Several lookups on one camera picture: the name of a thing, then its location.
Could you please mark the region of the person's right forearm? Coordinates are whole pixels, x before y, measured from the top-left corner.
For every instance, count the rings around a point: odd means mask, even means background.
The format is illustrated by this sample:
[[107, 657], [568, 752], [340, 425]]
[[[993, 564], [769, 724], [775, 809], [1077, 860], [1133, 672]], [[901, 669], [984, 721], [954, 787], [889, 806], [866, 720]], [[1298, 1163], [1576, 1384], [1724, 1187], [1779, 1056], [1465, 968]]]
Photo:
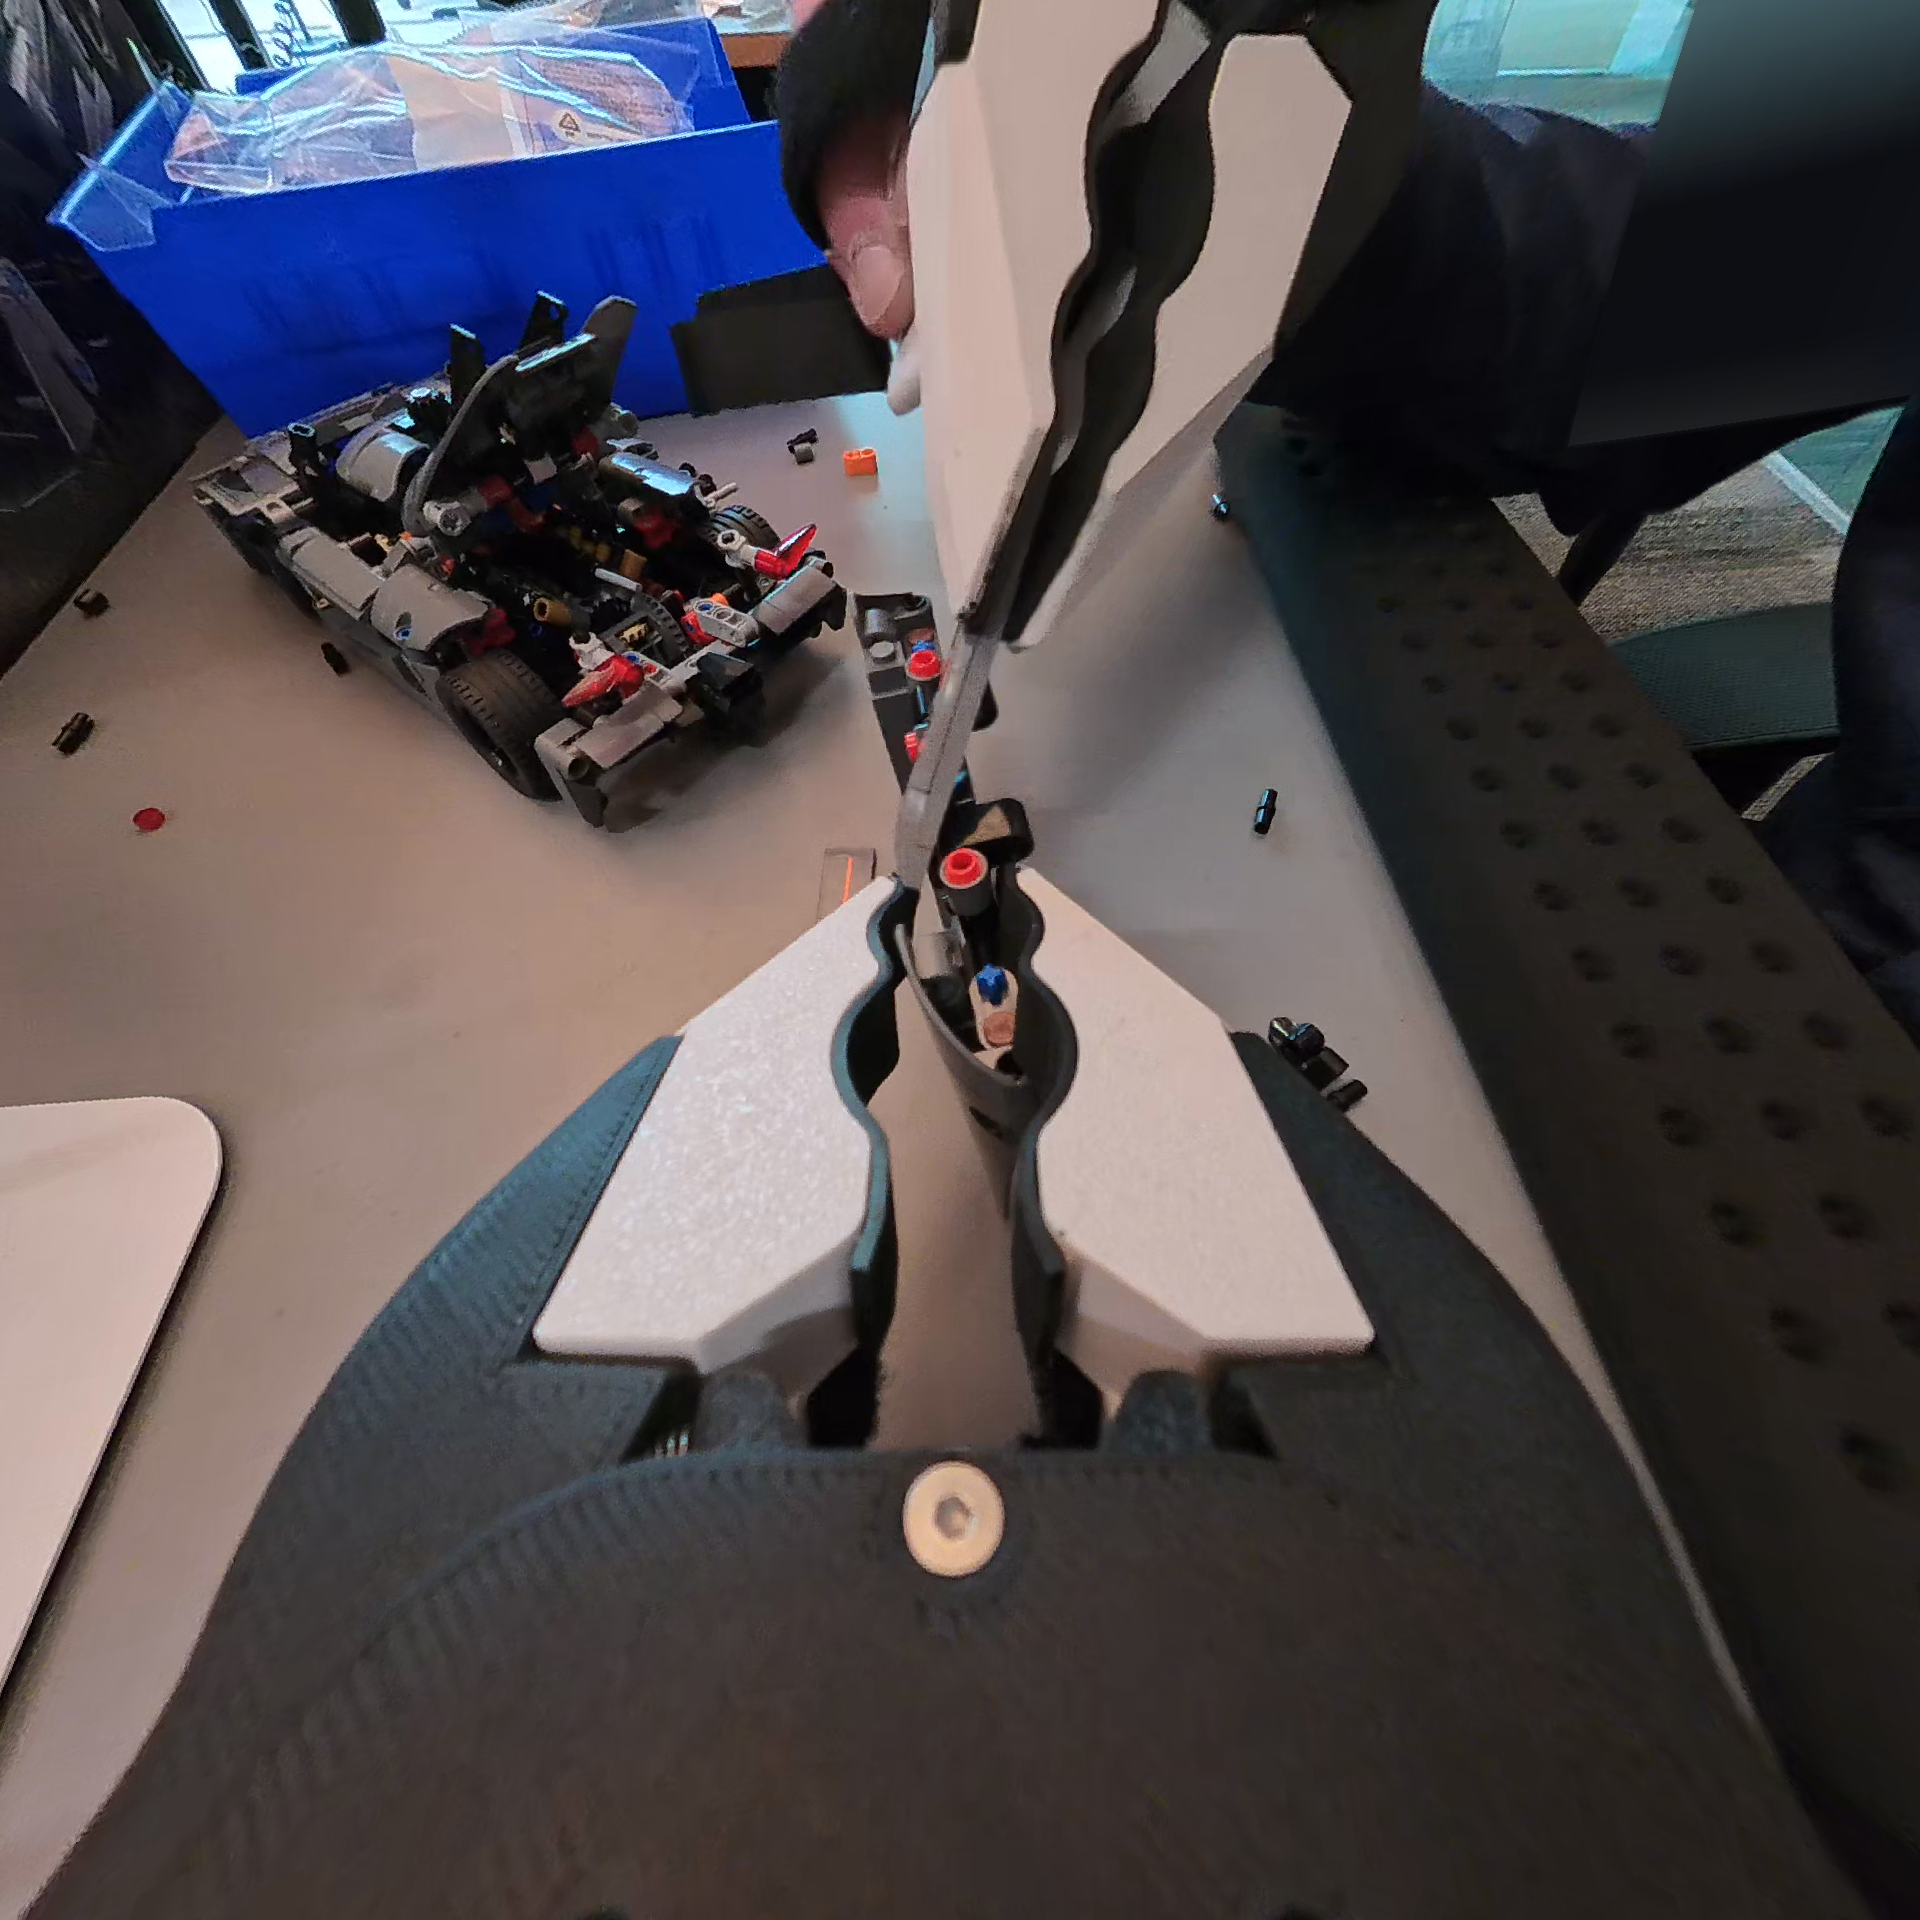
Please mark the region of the person's right forearm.
[[1652, 125], [1602, 127], [1424, 85], [1409, 169], [1250, 403], [1440, 488], [1537, 493], [1561, 535], [1668, 512], [1875, 403], [1572, 448], [1600, 301]]

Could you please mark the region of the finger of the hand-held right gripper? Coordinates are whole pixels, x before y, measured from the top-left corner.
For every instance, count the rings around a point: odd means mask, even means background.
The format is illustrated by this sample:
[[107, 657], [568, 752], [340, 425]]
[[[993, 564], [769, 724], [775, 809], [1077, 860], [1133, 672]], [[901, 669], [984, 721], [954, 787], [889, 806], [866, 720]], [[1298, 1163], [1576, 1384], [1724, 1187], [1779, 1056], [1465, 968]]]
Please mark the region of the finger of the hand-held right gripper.
[[1154, 1], [936, 5], [906, 147], [925, 493], [948, 606], [1020, 632], [1066, 436], [1064, 310], [1097, 257], [1097, 125], [1165, 20]]
[[1354, 104], [1303, 33], [1201, 55], [1130, 134], [1093, 336], [1002, 637], [1037, 644], [1265, 369]]

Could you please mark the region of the person's right hand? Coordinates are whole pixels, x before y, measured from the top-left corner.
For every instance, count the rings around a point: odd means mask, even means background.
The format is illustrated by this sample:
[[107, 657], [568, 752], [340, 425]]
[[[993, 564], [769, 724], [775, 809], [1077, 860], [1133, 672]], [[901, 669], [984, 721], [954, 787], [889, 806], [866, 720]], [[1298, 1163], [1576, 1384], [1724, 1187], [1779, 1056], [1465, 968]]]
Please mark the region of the person's right hand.
[[906, 150], [906, 112], [868, 115], [840, 131], [817, 175], [824, 249], [859, 323], [884, 342], [914, 319]]

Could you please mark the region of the blue plastic bin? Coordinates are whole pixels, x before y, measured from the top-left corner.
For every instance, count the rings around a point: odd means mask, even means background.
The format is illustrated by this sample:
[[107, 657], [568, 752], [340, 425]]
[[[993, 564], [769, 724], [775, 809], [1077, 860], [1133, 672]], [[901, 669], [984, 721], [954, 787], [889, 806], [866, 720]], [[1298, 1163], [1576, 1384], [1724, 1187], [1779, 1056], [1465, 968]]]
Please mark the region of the blue plastic bin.
[[777, 125], [751, 118], [723, 33], [684, 15], [613, 44], [688, 83], [690, 132], [221, 199], [164, 174], [181, 109], [162, 94], [50, 225], [250, 433], [439, 372], [451, 324], [501, 356], [537, 294], [572, 323], [635, 304], [616, 395], [643, 417], [881, 390], [889, 353], [795, 222]]

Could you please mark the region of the white desk stand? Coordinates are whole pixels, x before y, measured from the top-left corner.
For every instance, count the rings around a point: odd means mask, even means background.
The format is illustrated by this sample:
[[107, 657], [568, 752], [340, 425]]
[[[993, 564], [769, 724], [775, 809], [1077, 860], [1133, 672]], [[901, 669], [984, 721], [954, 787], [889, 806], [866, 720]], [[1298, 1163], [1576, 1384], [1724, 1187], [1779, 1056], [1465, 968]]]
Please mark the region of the white desk stand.
[[4, 1679], [221, 1174], [217, 1126], [177, 1097], [3, 1110]]

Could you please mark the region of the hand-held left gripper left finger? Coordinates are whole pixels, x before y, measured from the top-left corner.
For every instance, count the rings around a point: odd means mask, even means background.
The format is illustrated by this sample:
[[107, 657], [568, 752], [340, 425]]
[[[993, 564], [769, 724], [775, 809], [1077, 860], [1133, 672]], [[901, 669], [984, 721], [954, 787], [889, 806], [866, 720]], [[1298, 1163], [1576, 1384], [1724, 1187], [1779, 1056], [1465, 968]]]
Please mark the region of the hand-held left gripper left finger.
[[901, 885], [874, 880], [684, 1023], [546, 1299], [541, 1355], [756, 1364], [804, 1399], [896, 1308]]

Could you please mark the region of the teal office chair seat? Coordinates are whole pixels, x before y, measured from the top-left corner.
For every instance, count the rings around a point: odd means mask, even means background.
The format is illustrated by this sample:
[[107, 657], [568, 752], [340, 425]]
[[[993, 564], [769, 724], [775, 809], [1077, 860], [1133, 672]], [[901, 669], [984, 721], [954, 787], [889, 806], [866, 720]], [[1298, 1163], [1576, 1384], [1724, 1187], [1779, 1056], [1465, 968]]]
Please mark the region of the teal office chair seat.
[[1611, 657], [1693, 755], [1839, 739], [1828, 604], [1643, 631]]

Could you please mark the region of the clear plastic bag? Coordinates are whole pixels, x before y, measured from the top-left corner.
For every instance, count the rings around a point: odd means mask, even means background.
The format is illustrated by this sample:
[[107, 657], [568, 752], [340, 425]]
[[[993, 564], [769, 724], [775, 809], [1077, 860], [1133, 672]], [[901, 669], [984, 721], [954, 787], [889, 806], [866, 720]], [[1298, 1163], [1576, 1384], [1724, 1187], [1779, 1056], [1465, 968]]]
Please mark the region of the clear plastic bag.
[[675, 44], [635, 53], [602, 31], [340, 51], [258, 92], [200, 94], [162, 171], [242, 199], [681, 137], [695, 78]]

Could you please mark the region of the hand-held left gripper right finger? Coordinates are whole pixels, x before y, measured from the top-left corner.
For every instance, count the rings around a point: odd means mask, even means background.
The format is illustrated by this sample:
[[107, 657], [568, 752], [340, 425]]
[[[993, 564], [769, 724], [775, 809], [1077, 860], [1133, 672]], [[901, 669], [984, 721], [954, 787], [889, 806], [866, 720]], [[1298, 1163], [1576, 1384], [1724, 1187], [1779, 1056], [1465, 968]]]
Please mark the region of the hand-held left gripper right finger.
[[1052, 880], [1026, 870], [1021, 896], [1073, 1040], [1035, 1136], [1055, 1349], [1101, 1413], [1140, 1375], [1368, 1352], [1376, 1328], [1229, 1029]]

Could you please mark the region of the grey lego car model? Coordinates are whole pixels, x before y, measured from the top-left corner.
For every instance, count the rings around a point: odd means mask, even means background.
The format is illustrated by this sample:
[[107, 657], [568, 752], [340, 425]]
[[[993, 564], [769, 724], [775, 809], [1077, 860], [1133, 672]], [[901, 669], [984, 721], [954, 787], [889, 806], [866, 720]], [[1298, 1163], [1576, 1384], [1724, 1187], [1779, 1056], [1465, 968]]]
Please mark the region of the grey lego car model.
[[811, 523], [777, 533], [618, 405], [635, 318], [608, 297], [575, 331], [539, 294], [497, 360], [453, 327], [441, 372], [195, 480], [335, 664], [370, 660], [512, 790], [597, 830], [643, 756], [693, 728], [751, 735], [779, 662], [848, 620]]

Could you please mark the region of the black angled lego connector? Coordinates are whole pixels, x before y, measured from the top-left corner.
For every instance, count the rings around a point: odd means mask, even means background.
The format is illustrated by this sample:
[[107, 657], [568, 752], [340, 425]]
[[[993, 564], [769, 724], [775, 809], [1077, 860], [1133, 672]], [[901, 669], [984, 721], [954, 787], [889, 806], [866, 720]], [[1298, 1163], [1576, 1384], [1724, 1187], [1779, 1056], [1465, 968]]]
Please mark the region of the black angled lego connector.
[[1352, 1063], [1328, 1043], [1320, 1023], [1276, 1014], [1268, 1019], [1265, 1038], [1338, 1110], [1352, 1112], [1369, 1097], [1365, 1080], [1354, 1076]]

